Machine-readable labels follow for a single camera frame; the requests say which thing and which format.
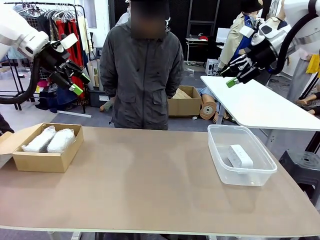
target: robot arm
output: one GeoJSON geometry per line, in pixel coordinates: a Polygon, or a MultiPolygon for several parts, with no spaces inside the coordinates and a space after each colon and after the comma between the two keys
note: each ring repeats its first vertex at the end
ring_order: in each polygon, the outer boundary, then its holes
{"type": "Polygon", "coordinates": [[[13,46],[24,56],[33,59],[30,85],[20,96],[0,98],[0,104],[17,104],[26,101],[36,90],[39,68],[50,73],[50,78],[64,89],[80,95],[83,91],[72,83],[71,77],[79,77],[84,84],[90,80],[82,73],[82,68],[69,59],[66,49],[78,41],[74,33],[61,41],[49,41],[48,35],[37,31],[27,21],[7,5],[0,3],[0,59],[13,46]]]}
{"type": "Polygon", "coordinates": [[[231,88],[238,83],[247,83],[267,69],[271,74],[278,74],[284,67],[287,55],[298,50],[299,47],[309,53],[319,53],[320,49],[320,0],[285,0],[284,10],[288,23],[293,26],[279,30],[268,23],[259,26],[253,33],[251,49],[228,64],[228,71],[237,76],[227,83],[231,88]],[[270,65],[277,61],[275,69],[270,65]]]}

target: cardboard box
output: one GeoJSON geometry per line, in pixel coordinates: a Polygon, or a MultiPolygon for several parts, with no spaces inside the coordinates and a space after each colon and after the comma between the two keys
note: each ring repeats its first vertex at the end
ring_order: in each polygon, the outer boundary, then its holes
{"type": "Polygon", "coordinates": [[[84,141],[81,125],[42,123],[25,128],[17,133],[5,133],[0,137],[0,155],[12,154],[19,171],[65,173],[84,141]],[[22,145],[27,145],[45,128],[54,126],[56,131],[73,129],[75,141],[63,153],[24,152],[22,145]]]}
{"type": "Polygon", "coordinates": [[[180,86],[190,99],[168,99],[169,116],[198,116],[202,99],[194,86],[180,86]]]}

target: red garment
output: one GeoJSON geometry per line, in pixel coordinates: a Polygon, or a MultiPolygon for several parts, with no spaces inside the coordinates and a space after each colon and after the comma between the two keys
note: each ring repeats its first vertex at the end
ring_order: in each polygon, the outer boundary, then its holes
{"type": "MultiPolygon", "coordinates": [[[[76,38],[78,39],[78,41],[69,49],[67,49],[68,53],[70,54],[69,59],[73,62],[75,62],[77,65],[79,66],[83,66],[84,62],[83,62],[83,57],[82,57],[82,48],[79,42],[79,35],[78,35],[78,31],[77,31],[77,26],[75,22],[62,22],[61,20],[57,20],[56,22],[57,28],[58,28],[58,32],[59,32],[59,40],[61,40],[61,35],[62,34],[66,34],[69,35],[71,33],[74,33],[76,38]]],[[[76,76],[72,76],[71,77],[71,81],[76,84],[79,88],[81,88],[82,90],[84,90],[84,84],[83,82],[80,80],[80,78],[76,77],[76,76]]]]}

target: clear plastic container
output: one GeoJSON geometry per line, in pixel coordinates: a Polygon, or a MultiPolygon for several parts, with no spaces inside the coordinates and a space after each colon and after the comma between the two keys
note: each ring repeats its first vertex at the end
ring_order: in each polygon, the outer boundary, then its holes
{"type": "Polygon", "coordinates": [[[263,186],[277,172],[277,165],[259,142],[244,126],[209,125],[208,145],[215,168],[225,184],[263,186]],[[241,145],[253,161],[253,168],[233,167],[228,159],[230,145],[241,145]]]}

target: desk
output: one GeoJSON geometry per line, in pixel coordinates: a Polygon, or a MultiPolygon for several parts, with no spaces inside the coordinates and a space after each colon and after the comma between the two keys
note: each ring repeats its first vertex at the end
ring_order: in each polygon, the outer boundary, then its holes
{"type": "Polygon", "coordinates": [[[186,57],[186,64],[189,65],[189,49],[190,45],[207,45],[208,41],[205,39],[199,39],[199,38],[186,38],[186,44],[188,46],[188,52],[186,57]]]}
{"type": "Polygon", "coordinates": [[[201,76],[202,81],[221,103],[217,124],[225,110],[247,128],[271,129],[267,140],[270,148],[277,130],[320,131],[320,119],[255,80],[228,88],[232,77],[201,76]]]}
{"type": "Polygon", "coordinates": [[[83,135],[66,173],[21,172],[13,161],[0,169],[1,228],[320,235],[320,214],[276,160],[263,187],[226,185],[206,132],[83,127],[83,135]]]}

